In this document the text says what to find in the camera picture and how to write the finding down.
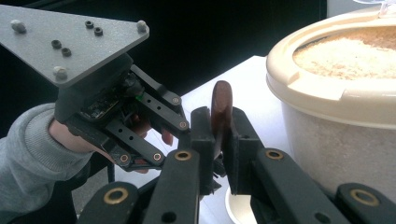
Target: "plastic tub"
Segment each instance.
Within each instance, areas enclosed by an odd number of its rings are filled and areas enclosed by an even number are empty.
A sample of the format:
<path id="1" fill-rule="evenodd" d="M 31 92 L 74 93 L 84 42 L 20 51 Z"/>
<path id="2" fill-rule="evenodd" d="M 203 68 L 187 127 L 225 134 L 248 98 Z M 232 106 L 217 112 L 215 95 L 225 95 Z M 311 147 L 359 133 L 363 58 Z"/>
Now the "plastic tub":
<path id="1" fill-rule="evenodd" d="M 396 25 L 395 17 L 379 19 L 378 10 L 339 15 L 285 37 L 268 55 L 267 84 L 283 103 L 291 156 L 303 170 L 329 192 L 356 182 L 396 202 L 396 78 L 323 77 L 292 58 L 325 36 Z"/>

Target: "table surface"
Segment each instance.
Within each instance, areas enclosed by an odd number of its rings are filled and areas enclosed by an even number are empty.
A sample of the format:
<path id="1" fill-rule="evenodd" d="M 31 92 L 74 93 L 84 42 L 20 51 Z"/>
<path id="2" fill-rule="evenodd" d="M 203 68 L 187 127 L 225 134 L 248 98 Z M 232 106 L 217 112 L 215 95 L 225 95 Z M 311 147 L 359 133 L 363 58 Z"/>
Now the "table surface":
<path id="1" fill-rule="evenodd" d="M 206 84 L 182 96 L 186 118 L 190 121 L 191 111 L 201 106 L 210 108 L 212 91 L 217 81 L 225 80 L 233 88 L 233 106 L 245 111 L 258 136 L 266 147 L 275 147 L 290 154 L 290 147 L 284 128 L 281 103 L 268 89 L 266 84 L 266 58 L 253 56 L 236 67 L 213 78 Z M 146 140 L 160 149 L 165 155 L 177 148 L 177 139 L 170 147 L 161 135 L 149 131 Z M 129 182 L 138 188 L 149 182 L 160 171 L 150 170 L 142 175 L 137 172 L 126 173 L 116 169 L 116 180 Z M 218 178 L 222 187 L 213 195 L 205 196 L 200 202 L 199 223 L 227 224 L 233 223 L 226 206 L 225 195 L 229 184 L 227 178 Z"/>

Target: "bolt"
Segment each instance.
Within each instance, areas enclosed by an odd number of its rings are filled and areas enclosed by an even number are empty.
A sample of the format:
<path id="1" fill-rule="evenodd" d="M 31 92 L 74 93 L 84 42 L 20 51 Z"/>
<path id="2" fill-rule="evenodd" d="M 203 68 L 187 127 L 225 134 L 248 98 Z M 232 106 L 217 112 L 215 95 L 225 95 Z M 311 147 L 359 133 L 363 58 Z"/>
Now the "bolt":
<path id="1" fill-rule="evenodd" d="M 180 128 L 185 128 L 185 127 L 187 127 L 187 123 L 184 122 L 184 121 L 180 122 L 178 125 L 180 126 Z"/>
<path id="2" fill-rule="evenodd" d="M 64 67 L 55 66 L 53 68 L 53 75 L 55 75 L 59 79 L 66 79 L 67 78 L 67 71 Z"/>
<path id="3" fill-rule="evenodd" d="M 120 161 L 122 161 L 122 162 L 126 162 L 126 161 L 128 161 L 128 155 L 122 155 L 121 157 L 120 157 Z"/>
<path id="4" fill-rule="evenodd" d="M 64 57 L 69 57 L 70 55 L 72 55 L 72 51 L 70 49 L 68 49 L 68 48 L 63 48 L 62 49 L 62 55 Z"/>
<path id="5" fill-rule="evenodd" d="M 18 20 L 11 21 L 11 27 L 14 31 L 16 31 L 20 34 L 23 34 L 26 32 L 26 27 L 25 27 L 24 23 L 21 21 L 18 21 Z"/>
<path id="6" fill-rule="evenodd" d="M 55 49 L 60 49 L 62 47 L 62 43 L 59 40 L 52 40 L 50 43 Z"/>
<path id="7" fill-rule="evenodd" d="M 91 22 L 91 21 L 85 21 L 85 26 L 86 26 L 88 29 L 92 29 L 92 28 L 93 28 L 93 22 Z"/>
<path id="8" fill-rule="evenodd" d="M 145 21 L 138 21 L 136 27 L 137 27 L 137 31 L 140 33 L 145 33 L 148 28 Z"/>
<path id="9" fill-rule="evenodd" d="M 99 36 L 99 35 L 103 35 L 103 30 L 100 27 L 96 27 L 94 29 L 95 35 Z"/>
<path id="10" fill-rule="evenodd" d="M 177 104 L 177 103 L 179 102 L 179 100 L 178 100 L 177 97 L 175 97 L 175 98 L 172 99 L 172 102 L 175 103 L 175 104 Z"/>
<path id="11" fill-rule="evenodd" d="M 161 159 L 161 154 L 160 153 L 155 153 L 153 158 L 154 158 L 155 161 L 158 161 L 158 160 Z"/>

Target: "mounting hole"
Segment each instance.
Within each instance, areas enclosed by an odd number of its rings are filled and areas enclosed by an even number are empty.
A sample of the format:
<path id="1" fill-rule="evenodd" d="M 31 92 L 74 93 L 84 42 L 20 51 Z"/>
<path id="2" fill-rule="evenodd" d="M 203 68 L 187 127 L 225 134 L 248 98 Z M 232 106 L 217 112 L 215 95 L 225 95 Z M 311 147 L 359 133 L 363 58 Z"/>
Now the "mounting hole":
<path id="1" fill-rule="evenodd" d="M 283 154 L 279 151 L 275 150 L 267 150 L 265 151 L 265 155 L 272 160 L 282 160 L 283 159 Z"/>
<path id="2" fill-rule="evenodd" d="M 191 159 L 191 153 L 188 151 L 179 151 L 178 153 L 175 154 L 175 158 L 178 161 L 187 161 Z"/>
<path id="3" fill-rule="evenodd" d="M 174 212 L 166 212 L 161 217 L 162 222 L 164 223 L 172 223 L 176 221 L 176 214 Z"/>
<path id="4" fill-rule="evenodd" d="M 60 49 L 62 47 L 62 43 L 59 40 L 52 40 L 50 43 L 55 49 Z"/>
<path id="5" fill-rule="evenodd" d="M 122 203 L 128 197 L 128 190 L 125 188 L 114 188 L 109 190 L 103 200 L 107 204 Z"/>
<path id="6" fill-rule="evenodd" d="M 68 49 L 68 48 L 63 48 L 62 49 L 62 55 L 64 57 L 69 57 L 70 55 L 72 55 L 72 51 L 70 49 Z"/>
<path id="7" fill-rule="evenodd" d="M 353 189 L 350 191 L 350 196 L 352 196 L 352 198 L 359 203 L 372 207 L 379 206 L 379 200 L 375 197 L 374 194 L 370 193 L 367 190 Z"/>
<path id="8" fill-rule="evenodd" d="M 328 216 L 326 216 L 326 215 L 324 215 L 323 213 L 320 213 L 320 212 L 315 213 L 315 218 L 320 223 L 324 223 L 324 224 L 332 223 L 332 221 L 330 220 L 330 218 Z"/>

